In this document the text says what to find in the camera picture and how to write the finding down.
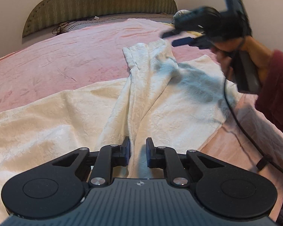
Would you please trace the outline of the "person's right hand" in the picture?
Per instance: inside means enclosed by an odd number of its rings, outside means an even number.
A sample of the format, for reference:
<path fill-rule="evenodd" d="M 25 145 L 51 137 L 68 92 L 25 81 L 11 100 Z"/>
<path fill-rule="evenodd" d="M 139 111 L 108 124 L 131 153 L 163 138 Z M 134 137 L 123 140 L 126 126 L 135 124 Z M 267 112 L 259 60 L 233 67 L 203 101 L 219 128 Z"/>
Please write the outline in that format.
<path fill-rule="evenodd" d="M 230 67 L 231 58 L 225 52 L 232 52 L 238 46 L 241 46 L 240 50 L 249 53 L 251 60 L 257 67 L 260 81 L 263 82 L 268 73 L 272 51 L 252 36 L 214 43 L 211 51 L 216 55 L 217 62 L 220 64 L 226 78 L 232 80 L 233 69 Z"/>

